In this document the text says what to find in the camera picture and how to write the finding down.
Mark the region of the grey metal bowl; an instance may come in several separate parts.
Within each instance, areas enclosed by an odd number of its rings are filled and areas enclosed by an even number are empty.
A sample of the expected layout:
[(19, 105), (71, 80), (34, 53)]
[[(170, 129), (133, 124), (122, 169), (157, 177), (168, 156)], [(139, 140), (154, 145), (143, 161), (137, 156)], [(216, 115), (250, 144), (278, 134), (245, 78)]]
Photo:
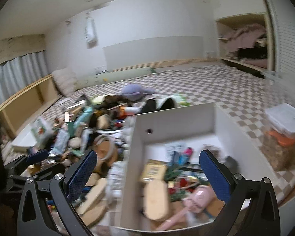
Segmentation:
[(232, 157), (225, 156), (221, 163), (224, 164), (232, 174), (238, 172), (238, 162)]

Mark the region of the clear plastic snack container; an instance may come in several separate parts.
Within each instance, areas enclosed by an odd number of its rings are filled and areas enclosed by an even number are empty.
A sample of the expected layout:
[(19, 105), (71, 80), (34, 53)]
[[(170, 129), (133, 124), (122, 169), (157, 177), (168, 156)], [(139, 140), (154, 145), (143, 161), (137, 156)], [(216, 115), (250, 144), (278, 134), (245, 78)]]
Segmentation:
[(295, 108), (281, 103), (264, 112), (261, 152), (274, 171), (281, 171), (295, 161)]

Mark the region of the white tray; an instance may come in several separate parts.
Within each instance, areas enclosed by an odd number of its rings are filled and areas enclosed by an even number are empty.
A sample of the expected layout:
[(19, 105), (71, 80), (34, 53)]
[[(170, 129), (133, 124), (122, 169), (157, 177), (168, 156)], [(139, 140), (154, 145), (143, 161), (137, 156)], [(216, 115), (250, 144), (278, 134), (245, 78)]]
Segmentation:
[(15, 137), (11, 146), (16, 152), (26, 152), (28, 148), (38, 146), (37, 139), (32, 132), (30, 124), (26, 125), (17, 137)]

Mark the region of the round wooden hoop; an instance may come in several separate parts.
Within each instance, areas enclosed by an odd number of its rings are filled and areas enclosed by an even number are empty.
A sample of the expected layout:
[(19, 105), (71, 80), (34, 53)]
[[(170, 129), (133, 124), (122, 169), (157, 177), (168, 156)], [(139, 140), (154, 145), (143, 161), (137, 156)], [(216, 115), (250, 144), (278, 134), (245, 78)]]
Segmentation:
[(115, 162), (118, 157), (118, 148), (112, 137), (101, 134), (93, 141), (93, 150), (99, 160), (104, 162)]

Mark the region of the white storage box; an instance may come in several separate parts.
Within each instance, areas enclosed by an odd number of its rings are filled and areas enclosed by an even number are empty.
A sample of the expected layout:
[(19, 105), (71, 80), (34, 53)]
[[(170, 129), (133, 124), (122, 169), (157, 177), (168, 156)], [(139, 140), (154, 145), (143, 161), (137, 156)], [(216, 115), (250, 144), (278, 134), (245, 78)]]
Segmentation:
[[(214, 103), (192, 105), (139, 114), (134, 117), (134, 129), (125, 155), (123, 195), (111, 230), (114, 235), (206, 235), (225, 205), (217, 196), (199, 214), (187, 212), (166, 231), (156, 231), (167, 219), (184, 208), (183, 200), (199, 186), (211, 186), (199, 165), (199, 155), (209, 150), (221, 163), (225, 156), (238, 162), (238, 172), (247, 180), (276, 178), (270, 164), (250, 138)], [(144, 165), (149, 159), (167, 163), (163, 181), (167, 184), (170, 214), (157, 222), (145, 217), (143, 189), (140, 182)], [(246, 214), (245, 200), (230, 233), (236, 235)]]

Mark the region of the oval wooden board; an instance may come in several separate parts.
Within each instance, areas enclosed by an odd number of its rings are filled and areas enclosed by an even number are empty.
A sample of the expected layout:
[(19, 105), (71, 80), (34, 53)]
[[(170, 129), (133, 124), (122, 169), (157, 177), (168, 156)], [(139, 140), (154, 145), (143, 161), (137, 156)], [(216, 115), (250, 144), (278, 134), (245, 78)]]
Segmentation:
[(170, 214), (167, 184), (162, 180), (147, 182), (143, 189), (143, 211), (146, 218), (161, 222)]

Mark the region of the wooden low shelf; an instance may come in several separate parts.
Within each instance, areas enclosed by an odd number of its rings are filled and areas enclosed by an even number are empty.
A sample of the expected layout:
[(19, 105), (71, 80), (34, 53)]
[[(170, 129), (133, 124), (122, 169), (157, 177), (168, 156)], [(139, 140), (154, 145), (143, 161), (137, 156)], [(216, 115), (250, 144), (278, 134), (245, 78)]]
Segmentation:
[(9, 97), (0, 105), (0, 120), (9, 137), (17, 137), (26, 125), (44, 113), (60, 97), (51, 74)]

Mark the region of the yellow snack packet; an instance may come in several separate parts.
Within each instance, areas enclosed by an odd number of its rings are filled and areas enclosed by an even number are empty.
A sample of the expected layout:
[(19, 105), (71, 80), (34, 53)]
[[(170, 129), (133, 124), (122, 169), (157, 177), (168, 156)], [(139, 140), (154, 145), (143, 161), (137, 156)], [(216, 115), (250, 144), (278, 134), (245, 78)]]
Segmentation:
[(140, 182), (147, 183), (152, 180), (163, 180), (167, 171), (167, 163), (159, 160), (149, 159), (144, 165)]

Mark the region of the beige pillow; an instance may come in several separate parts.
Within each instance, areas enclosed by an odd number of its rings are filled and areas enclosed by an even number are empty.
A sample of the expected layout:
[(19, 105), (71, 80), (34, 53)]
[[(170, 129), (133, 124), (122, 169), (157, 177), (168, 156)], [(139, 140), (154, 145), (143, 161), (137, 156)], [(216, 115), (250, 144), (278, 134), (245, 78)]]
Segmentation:
[(77, 77), (70, 68), (52, 72), (54, 82), (63, 96), (72, 95), (77, 90)]

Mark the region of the grey curtain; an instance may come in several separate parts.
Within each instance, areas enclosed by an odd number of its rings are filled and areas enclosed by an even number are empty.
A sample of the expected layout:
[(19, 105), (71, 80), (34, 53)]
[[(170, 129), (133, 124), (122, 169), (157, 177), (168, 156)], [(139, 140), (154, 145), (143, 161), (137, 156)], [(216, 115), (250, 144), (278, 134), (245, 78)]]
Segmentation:
[(48, 74), (44, 51), (19, 56), (0, 64), (0, 105)]

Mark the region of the purple plush toy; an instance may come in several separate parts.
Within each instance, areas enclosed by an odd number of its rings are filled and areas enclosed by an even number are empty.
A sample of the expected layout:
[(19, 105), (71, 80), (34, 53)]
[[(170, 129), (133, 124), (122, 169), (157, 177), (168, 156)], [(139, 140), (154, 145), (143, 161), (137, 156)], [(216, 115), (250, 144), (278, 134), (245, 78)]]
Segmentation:
[(139, 84), (128, 84), (122, 88), (120, 95), (127, 98), (130, 101), (138, 101), (147, 95), (154, 94), (155, 91), (152, 88), (144, 88)]

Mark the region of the black white plush toy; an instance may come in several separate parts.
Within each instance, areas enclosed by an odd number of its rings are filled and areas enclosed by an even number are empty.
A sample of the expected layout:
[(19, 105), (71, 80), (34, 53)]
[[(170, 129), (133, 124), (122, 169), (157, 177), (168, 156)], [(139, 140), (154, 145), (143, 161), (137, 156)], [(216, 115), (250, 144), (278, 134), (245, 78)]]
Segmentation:
[(140, 114), (173, 109), (176, 107), (176, 103), (172, 98), (166, 98), (161, 100), (149, 99), (145, 105), (141, 108)]

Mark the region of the closet shelf with clothes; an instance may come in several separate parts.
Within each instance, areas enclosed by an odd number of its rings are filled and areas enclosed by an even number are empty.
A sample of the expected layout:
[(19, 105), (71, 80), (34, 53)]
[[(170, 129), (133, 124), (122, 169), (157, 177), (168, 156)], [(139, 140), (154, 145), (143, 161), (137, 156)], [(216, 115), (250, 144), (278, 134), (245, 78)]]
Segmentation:
[(244, 13), (216, 20), (219, 59), (259, 74), (274, 70), (274, 33), (267, 13)]

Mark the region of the wall air conditioner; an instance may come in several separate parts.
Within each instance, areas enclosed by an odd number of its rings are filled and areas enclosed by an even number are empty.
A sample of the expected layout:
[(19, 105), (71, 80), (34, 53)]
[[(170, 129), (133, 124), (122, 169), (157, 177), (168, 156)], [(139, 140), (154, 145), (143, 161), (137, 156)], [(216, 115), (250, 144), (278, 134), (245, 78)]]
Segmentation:
[(95, 22), (89, 13), (86, 13), (85, 40), (88, 49), (91, 49), (97, 45)]

